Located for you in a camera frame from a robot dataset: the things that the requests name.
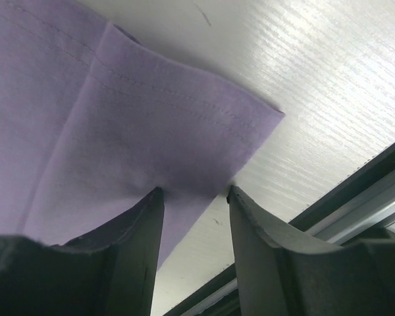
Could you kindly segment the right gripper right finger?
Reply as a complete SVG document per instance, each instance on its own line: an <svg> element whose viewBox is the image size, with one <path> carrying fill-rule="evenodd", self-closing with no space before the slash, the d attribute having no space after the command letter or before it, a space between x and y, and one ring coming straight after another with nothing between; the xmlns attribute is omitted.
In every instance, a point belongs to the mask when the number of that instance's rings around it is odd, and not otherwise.
<svg viewBox="0 0 395 316"><path fill-rule="evenodd" d="M242 315L395 315L395 240L337 246L260 207L227 202Z"/></svg>

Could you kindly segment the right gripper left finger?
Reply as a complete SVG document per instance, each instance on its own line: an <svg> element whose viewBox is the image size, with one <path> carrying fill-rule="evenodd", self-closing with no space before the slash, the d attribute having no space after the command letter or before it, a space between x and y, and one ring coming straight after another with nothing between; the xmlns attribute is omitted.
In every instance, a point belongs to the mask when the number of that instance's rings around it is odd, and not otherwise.
<svg viewBox="0 0 395 316"><path fill-rule="evenodd" d="M0 315L149 315L163 217L156 188L62 246L0 236Z"/></svg>

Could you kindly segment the purple t shirt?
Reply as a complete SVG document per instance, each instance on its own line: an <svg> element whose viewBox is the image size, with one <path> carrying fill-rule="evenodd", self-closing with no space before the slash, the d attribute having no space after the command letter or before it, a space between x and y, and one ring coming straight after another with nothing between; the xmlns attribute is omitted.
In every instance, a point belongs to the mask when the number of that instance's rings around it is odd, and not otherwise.
<svg viewBox="0 0 395 316"><path fill-rule="evenodd" d="M0 1L0 234L64 244L160 187L164 262L282 118L75 1Z"/></svg>

